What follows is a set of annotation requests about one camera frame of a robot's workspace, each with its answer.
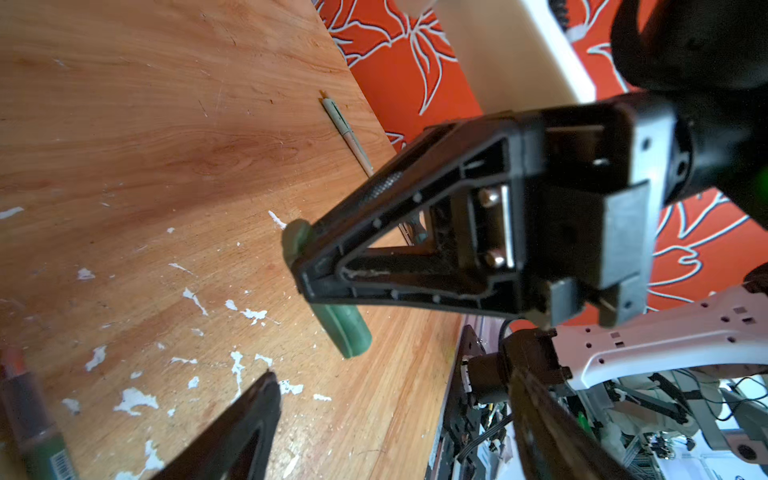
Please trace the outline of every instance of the barcode label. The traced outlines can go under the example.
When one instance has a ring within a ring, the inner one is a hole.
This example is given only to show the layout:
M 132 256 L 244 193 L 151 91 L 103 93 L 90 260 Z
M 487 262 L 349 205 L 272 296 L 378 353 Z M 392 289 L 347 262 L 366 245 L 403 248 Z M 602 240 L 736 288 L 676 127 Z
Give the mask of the barcode label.
M 61 450 L 51 457 L 51 467 L 56 474 L 56 480 L 76 480 L 74 469 L 69 461 L 69 455 L 66 450 Z

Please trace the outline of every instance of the white floral pattern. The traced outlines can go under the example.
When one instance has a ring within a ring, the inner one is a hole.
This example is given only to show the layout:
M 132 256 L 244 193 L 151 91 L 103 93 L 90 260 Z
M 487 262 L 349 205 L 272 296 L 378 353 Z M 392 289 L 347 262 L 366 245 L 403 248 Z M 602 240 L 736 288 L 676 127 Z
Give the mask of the white floral pattern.
M 701 202 L 703 201 L 703 195 L 697 195 L 694 199 L 686 200 L 686 202 L 688 201 Z M 668 298 L 672 300 L 679 300 L 681 302 L 687 302 L 687 303 L 693 302 L 692 299 L 686 298 L 684 296 L 671 295 L 669 293 L 658 292 L 654 289 L 654 287 L 674 285 L 675 283 L 683 282 L 685 280 L 690 279 L 694 275 L 697 275 L 703 269 L 703 263 L 702 263 L 700 252 L 698 249 L 703 245 L 706 245 L 710 242 L 715 241 L 716 239 L 722 237 L 726 233 L 729 233 L 733 229 L 737 228 L 739 225 L 749 220 L 750 217 L 748 215 L 742 215 L 738 217 L 736 220 L 732 221 L 730 224 L 726 225 L 725 227 L 713 233 L 710 233 L 708 235 L 704 234 L 705 235 L 704 237 L 698 238 L 695 235 L 695 233 L 701 227 L 705 226 L 705 220 L 718 207 L 721 207 L 724 204 L 728 204 L 729 202 L 730 200 L 728 200 L 728 198 L 725 195 L 723 195 L 722 192 L 715 190 L 713 199 L 698 214 L 696 219 L 690 222 L 690 224 L 689 224 L 689 217 L 687 213 L 686 203 L 677 202 L 676 204 L 670 205 L 669 207 L 663 210 L 663 213 L 661 214 L 661 221 L 659 223 L 659 227 L 656 230 L 656 236 L 658 237 L 661 234 L 661 232 L 667 228 L 667 225 L 670 223 L 670 219 L 672 217 L 677 216 L 677 223 L 679 225 L 678 231 L 677 231 L 677 239 L 680 242 L 660 248 L 659 250 L 654 252 L 654 259 L 660 258 L 665 255 L 682 253 L 682 256 L 677 259 L 677 264 L 686 267 L 685 269 L 686 271 L 682 274 L 678 274 L 671 278 L 657 280 L 655 282 L 649 283 L 648 293 L 651 296 L 659 296 L 659 297 Z M 651 306 L 649 306 L 648 309 L 654 310 L 654 311 L 657 310 Z
M 388 131 L 384 132 L 389 139 L 389 143 L 395 148 L 396 151 L 401 151 L 406 147 L 406 136 L 403 134 L 393 134 Z
M 326 6 L 326 1 L 315 2 L 318 12 L 324 13 L 323 7 Z M 370 58 L 371 55 L 382 48 L 391 48 L 397 42 L 407 41 L 410 45 L 416 67 L 418 67 L 419 73 L 422 76 L 424 97 L 419 109 L 419 115 L 423 115 L 440 87 L 443 76 L 443 63 L 447 61 L 457 62 L 456 57 L 450 50 L 445 33 L 440 29 L 437 17 L 432 10 L 421 14 L 414 21 L 408 15 L 396 9 L 393 11 L 389 6 L 390 0 L 382 1 L 386 14 L 396 21 L 399 31 L 388 31 L 385 25 L 374 25 L 373 23 L 362 22 L 356 18 L 353 19 L 357 0 L 353 0 L 352 7 L 349 9 L 346 18 L 339 22 L 339 17 L 344 11 L 344 0 L 340 0 L 339 6 L 333 14 L 333 19 L 330 21 L 325 20 L 325 25 L 336 46 L 344 55 L 349 68 L 354 68 L 355 65 Z M 345 32 L 354 28 L 374 31 L 381 35 L 381 39 L 370 46 L 355 45 L 354 40 L 344 38 Z M 357 49 L 362 50 L 362 53 L 354 52 L 354 47 L 359 47 Z M 433 68 L 437 69 L 437 75 L 430 75 Z

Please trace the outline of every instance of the green cylindrical object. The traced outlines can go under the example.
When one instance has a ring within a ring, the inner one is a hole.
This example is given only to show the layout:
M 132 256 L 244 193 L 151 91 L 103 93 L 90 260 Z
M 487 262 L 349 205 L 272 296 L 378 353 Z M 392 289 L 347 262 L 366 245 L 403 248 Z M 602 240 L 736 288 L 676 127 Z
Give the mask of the green cylindrical object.
M 283 258 L 291 267 L 312 237 L 312 226 L 306 220 L 294 220 L 283 231 Z M 365 353 L 372 337 L 366 321 L 354 305 L 323 305 L 311 303 L 312 311 L 328 336 L 345 358 Z

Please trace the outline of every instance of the pen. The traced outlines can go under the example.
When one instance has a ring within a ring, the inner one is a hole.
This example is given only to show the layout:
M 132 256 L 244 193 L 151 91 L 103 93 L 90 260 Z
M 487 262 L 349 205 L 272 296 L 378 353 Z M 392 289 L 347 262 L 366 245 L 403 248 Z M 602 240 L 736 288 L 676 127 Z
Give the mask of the pen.
M 368 178 L 372 177 L 373 166 L 371 165 L 370 160 L 368 160 L 368 155 L 366 155 L 366 152 L 362 149 L 360 142 L 357 141 L 357 137 L 355 136 L 355 132 L 352 131 L 352 127 L 349 126 L 344 116 L 341 115 L 339 106 L 336 105 L 336 102 L 333 101 L 332 98 L 328 97 L 326 92 L 321 90 L 320 94 L 323 96 L 323 107 L 326 109 L 328 116 L 331 117 L 333 124 L 336 125 L 336 128 L 339 130 L 342 138 L 346 144 L 349 145 L 349 149 L 355 155 L 355 158 L 357 159 L 358 163 L 360 163 L 362 169 L 366 171 Z M 408 222 L 399 224 L 398 228 L 402 232 L 402 235 L 405 237 L 406 243 L 408 245 L 413 245 L 414 242 L 421 243 L 422 241 L 426 240 L 427 231 L 419 222 L 418 215 L 415 217 L 415 219 L 411 219 Z
M 22 351 L 3 349 L 2 368 L 0 397 L 30 480 L 78 480 L 64 437 L 45 408 Z
M 320 94 L 323 95 L 323 107 L 326 109 L 328 116 L 331 117 L 331 121 L 336 125 L 336 128 L 339 130 L 339 133 L 346 144 L 349 145 L 349 149 L 355 155 L 355 158 L 360 163 L 362 169 L 366 171 L 366 174 L 369 177 L 372 177 L 373 166 L 368 160 L 368 155 L 366 155 L 366 152 L 362 149 L 360 142 L 357 141 L 357 137 L 355 136 L 355 132 L 352 131 L 352 127 L 349 126 L 344 116 L 341 115 L 339 106 L 336 105 L 336 102 L 333 101 L 332 98 L 328 98 L 326 92 L 321 91 Z

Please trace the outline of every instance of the white paint spot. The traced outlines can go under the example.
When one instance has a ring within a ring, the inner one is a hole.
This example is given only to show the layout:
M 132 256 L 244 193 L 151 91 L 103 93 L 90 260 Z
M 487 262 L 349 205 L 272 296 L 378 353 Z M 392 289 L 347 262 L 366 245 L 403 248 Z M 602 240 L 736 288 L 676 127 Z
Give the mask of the white paint spot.
M 147 440 L 147 443 L 144 444 L 144 455 L 147 457 L 147 461 L 144 462 L 144 469 L 138 475 L 134 475 L 133 472 L 119 472 L 114 480 L 139 480 L 144 472 L 162 470 L 165 467 L 165 462 L 157 457 L 157 449 L 152 448 L 151 440 Z
M 259 360 L 263 360 L 266 363 L 266 366 L 272 366 L 272 359 L 268 356 L 259 355 L 256 354 L 256 358 L 253 359 L 254 362 L 258 362 Z
M 152 395 L 145 395 L 139 389 L 133 387 L 123 390 L 123 401 L 120 405 L 114 407 L 112 410 L 115 412 L 127 412 L 129 415 L 135 417 L 141 415 L 140 412 L 135 412 L 133 408 L 135 406 L 148 406 L 153 409 L 158 409 L 157 397 Z
M 232 357 L 232 360 L 235 361 L 235 364 L 232 366 L 232 373 L 235 374 L 235 380 L 237 381 L 237 393 L 231 402 L 234 403 L 234 401 L 237 400 L 238 397 L 240 397 L 240 395 L 243 393 L 243 389 L 241 388 L 240 384 L 243 383 L 243 369 L 245 369 L 245 367 L 240 364 L 240 360 L 243 359 L 242 353 L 235 350 L 234 352 L 230 353 L 230 356 Z
M 303 383 L 299 385 L 291 385 L 288 380 L 281 380 L 277 384 L 280 386 L 280 395 L 285 395 L 286 393 L 299 395 L 304 391 Z
M 246 308 L 244 312 L 242 313 L 247 319 L 252 319 L 253 322 L 251 322 L 251 325 L 256 325 L 259 320 L 263 320 L 266 318 L 266 310 L 260 310 L 258 312 L 254 312 L 250 308 Z
M 114 476 L 114 480 L 139 480 L 139 478 L 141 478 L 141 475 L 134 475 L 131 472 L 118 472 Z
M 78 270 L 78 280 L 93 280 L 96 276 L 87 268 Z
M 104 361 L 104 359 L 107 358 L 107 346 L 97 346 L 94 348 L 94 358 L 91 359 L 90 362 L 85 364 L 85 370 L 90 372 L 94 368 L 96 368 L 96 365 L 100 364 Z
M 277 218 L 277 215 L 272 210 L 269 210 L 270 217 L 272 217 L 272 220 L 275 220 L 275 224 L 280 227 L 281 230 L 285 230 L 286 227 L 288 227 L 288 224 L 283 222 L 281 219 Z
M 195 305 L 197 305 L 197 306 L 199 306 L 199 307 L 200 307 L 200 310 L 203 310 L 203 315 L 205 315 L 205 316 L 208 316 L 208 312 L 207 312 L 207 311 L 206 311 L 206 310 L 203 308 L 203 306 L 202 306 L 202 305 L 200 305 L 200 301 L 197 299 L 197 295 L 195 295 L 194 293 L 192 293 L 192 292 L 190 291 L 190 289 L 188 289 L 188 288 L 185 288 L 185 289 L 184 289 L 184 293 L 182 293 L 181 295 L 182 295 L 182 296 L 184 296 L 184 298 L 192 299 L 192 301 L 194 302 L 194 304 L 195 304 Z
M 145 471 L 162 470 L 165 467 L 165 462 L 157 457 L 157 449 L 152 448 L 151 440 L 147 440 L 147 443 L 144 444 L 144 454 L 147 456 L 147 461 L 144 463 Z
M 288 465 L 286 465 L 286 469 L 283 472 L 283 478 L 288 478 L 288 475 L 293 473 L 293 469 L 296 467 L 296 464 L 299 463 L 299 456 L 296 455 L 292 459 L 290 459 L 290 462 L 288 462 Z
M 191 363 L 192 365 L 197 365 L 197 359 L 187 360 L 187 359 L 179 358 L 177 356 L 170 359 L 170 362 L 171 363 L 182 362 L 182 363 Z
M 189 273 L 190 275 L 194 275 L 194 273 L 190 272 L 189 270 L 187 270 L 183 266 L 179 265 L 178 263 L 169 263 L 168 266 L 172 266 L 173 268 L 178 268 L 179 270 L 183 270 L 183 271 Z
M 13 207 L 12 209 L 6 210 L 4 212 L 0 212 L 0 220 L 3 220 L 8 217 L 13 217 L 19 212 L 23 212 L 24 209 L 21 207 Z
M 63 399 L 61 403 L 69 409 L 72 415 L 80 413 L 80 402 L 75 399 Z

